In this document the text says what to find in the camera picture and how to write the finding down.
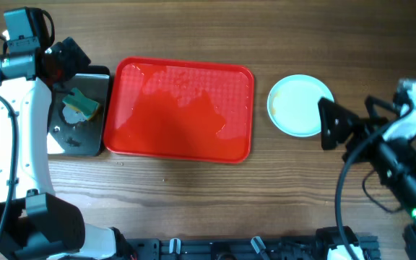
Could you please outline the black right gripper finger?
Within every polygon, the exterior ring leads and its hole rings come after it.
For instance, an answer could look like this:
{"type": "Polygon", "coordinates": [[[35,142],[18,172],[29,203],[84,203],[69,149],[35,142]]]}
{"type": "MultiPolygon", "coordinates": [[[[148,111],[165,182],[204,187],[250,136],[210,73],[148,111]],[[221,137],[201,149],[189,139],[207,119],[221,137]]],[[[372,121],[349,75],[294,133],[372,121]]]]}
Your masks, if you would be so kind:
{"type": "Polygon", "coordinates": [[[368,117],[365,119],[366,123],[388,123],[389,119],[384,116],[380,116],[377,112],[377,108],[388,111],[394,114],[397,118],[400,115],[399,110],[392,103],[388,103],[374,96],[367,96],[365,99],[365,107],[368,112],[368,117]]]}
{"type": "Polygon", "coordinates": [[[321,147],[333,150],[347,141],[360,118],[355,113],[322,97],[318,101],[321,120],[321,147]]]}

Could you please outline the green scrubbing sponge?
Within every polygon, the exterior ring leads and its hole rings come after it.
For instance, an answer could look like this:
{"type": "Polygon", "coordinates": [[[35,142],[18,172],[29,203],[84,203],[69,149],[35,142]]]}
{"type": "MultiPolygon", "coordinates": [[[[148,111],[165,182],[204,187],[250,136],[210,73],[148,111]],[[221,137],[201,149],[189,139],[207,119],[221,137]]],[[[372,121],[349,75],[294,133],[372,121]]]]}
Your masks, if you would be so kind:
{"type": "Polygon", "coordinates": [[[71,89],[62,102],[66,107],[81,113],[87,121],[93,119],[101,107],[99,102],[89,99],[78,88],[71,89]]]}

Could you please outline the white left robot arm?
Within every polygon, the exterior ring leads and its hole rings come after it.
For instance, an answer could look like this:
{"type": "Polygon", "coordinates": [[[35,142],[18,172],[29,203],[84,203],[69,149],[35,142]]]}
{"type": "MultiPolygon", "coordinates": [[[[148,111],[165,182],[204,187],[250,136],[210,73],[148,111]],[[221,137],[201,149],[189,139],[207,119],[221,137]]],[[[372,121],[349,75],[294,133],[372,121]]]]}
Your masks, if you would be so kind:
{"type": "Polygon", "coordinates": [[[4,13],[0,55],[0,256],[8,259],[135,259],[120,231],[85,223],[80,210],[53,190],[48,119],[59,85],[85,72],[77,43],[55,39],[47,11],[4,13]]]}

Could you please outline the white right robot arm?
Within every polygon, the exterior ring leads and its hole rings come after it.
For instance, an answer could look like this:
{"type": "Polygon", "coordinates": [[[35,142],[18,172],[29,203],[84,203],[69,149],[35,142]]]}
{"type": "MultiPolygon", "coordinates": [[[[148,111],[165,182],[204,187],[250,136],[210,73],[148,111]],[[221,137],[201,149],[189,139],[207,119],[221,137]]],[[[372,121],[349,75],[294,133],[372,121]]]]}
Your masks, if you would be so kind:
{"type": "Polygon", "coordinates": [[[407,95],[397,94],[393,104],[369,96],[365,106],[368,117],[361,118],[325,97],[318,102],[321,146],[333,150],[345,144],[347,150],[334,199],[337,230],[350,258],[356,259],[342,223],[342,190],[355,163],[370,163],[381,185],[399,202],[399,209],[413,220],[404,229],[404,241],[408,257],[416,259],[416,149],[411,145],[413,135],[404,132],[408,120],[416,114],[416,104],[407,95]],[[394,134],[397,129],[403,131],[400,136],[394,134]]]}

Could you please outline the red plastic tray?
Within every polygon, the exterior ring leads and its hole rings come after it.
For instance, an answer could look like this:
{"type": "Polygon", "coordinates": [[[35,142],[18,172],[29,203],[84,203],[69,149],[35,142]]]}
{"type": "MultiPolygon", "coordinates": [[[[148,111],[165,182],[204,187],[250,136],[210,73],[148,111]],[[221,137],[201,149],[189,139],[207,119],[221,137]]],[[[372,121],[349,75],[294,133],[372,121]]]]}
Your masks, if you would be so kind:
{"type": "Polygon", "coordinates": [[[103,141],[116,154],[237,164],[251,152],[253,73],[235,64],[128,57],[103,141]]]}

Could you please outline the black water basin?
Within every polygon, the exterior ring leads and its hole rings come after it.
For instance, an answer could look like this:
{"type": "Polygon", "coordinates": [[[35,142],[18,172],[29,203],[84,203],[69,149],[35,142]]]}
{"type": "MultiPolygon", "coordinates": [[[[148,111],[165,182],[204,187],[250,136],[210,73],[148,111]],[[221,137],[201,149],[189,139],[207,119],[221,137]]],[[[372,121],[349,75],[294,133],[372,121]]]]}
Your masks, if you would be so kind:
{"type": "Polygon", "coordinates": [[[60,86],[54,95],[49,116],[48,154],[97,156],[101,153],[111,85],[111,73],[107,67],[89,66],[60,86]],[[98,103],[92,118],[88,119],[85,114],[64,102],[76,92],[98,103]]]}

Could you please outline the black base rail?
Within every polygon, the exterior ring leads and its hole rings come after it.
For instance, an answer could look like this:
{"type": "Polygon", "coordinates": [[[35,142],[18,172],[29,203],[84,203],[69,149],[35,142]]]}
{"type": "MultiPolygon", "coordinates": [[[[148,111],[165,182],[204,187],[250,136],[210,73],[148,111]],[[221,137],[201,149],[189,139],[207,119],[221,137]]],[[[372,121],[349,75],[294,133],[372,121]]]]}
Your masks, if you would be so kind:
{"type": "Polygon", "coordinates": [[[263,239],[264,249],[257,252],[250,239],[227,240],[158,240],[128,239],[139,260],[192,259],[348,259],[326,241],[310,236],[263,239]]]}

